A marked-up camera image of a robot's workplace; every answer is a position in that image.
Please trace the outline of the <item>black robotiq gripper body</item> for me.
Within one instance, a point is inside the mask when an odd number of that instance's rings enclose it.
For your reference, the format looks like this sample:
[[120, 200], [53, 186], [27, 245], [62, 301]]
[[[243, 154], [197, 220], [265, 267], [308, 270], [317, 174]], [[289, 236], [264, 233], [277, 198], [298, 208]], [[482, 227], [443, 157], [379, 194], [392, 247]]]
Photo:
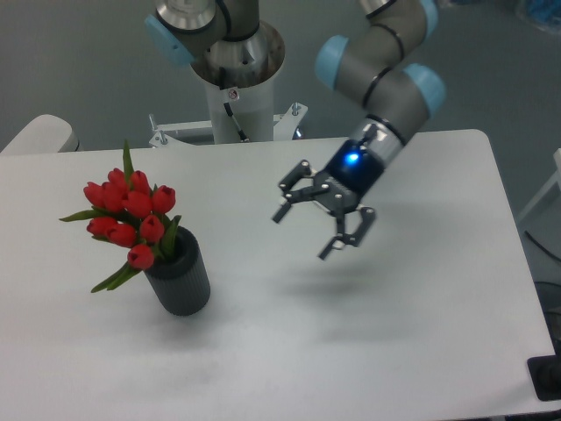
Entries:
[[312, 181], [316, 192], [311, 200], [331, 215], [357, 209], [360, 200], [381, 177], [385, 166], [381, 158], [358, 140], [348, 139]]

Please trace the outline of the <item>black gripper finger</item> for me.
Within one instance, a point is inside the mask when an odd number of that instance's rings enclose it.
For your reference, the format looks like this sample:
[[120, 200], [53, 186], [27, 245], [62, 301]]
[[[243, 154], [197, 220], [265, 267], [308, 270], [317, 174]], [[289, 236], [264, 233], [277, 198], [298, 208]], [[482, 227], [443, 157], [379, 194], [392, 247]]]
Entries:
[[[314, 183], [315, 172], [307, 160], [300, 161], [283, 179], [278, 187], [281, 190], [280, 208], [273, 215], [272, 220], [279, 223], [296, 203], [309, 202], [323, 192], [320, 185]], [[300, 189], [295, 189], [298, 182], [310, 179], [312, 183]]]
[[363, 238], [368, 233], [376, 219], [376, 212], [371, 207], [360, 205], [356, 212], [360, 216], [359, 225], [354, 232], [346, 231], [346, 213], [343, 210], [336, 210], [334, 218], [336, 220], [336, 233], [328, 241], [326, 246], [318, 254], [318, 258], [326, 260], [334, 250], [342, 250], [346, 246], [359, 247]]

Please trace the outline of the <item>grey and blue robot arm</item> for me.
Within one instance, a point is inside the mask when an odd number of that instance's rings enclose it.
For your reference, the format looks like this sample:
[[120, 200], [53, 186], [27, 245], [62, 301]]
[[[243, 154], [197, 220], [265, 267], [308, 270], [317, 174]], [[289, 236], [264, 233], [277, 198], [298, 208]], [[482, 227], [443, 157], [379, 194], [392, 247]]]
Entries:
[[[361, 201], [398, 153], [442, 105], [446, 88], [430, 68], [405, 57], [434, 31], [432, 1], [364, 1], [369, 27], [357, 38], [329, 38], [317, 79], [358, 104], [365, 118], [321, 170], [298, 163], [279, 184], [280, 222], [296, 203], [314, 202], [336, 222], [320, 253], [359, 246], [376, 217]], [[279, 33], [256, 1], [158, 1], [145, 21], [155, 47], [202, 81], [217, 144], [291, 139], [295, 109], [273, 118], [273, 81], [285, 59]]]

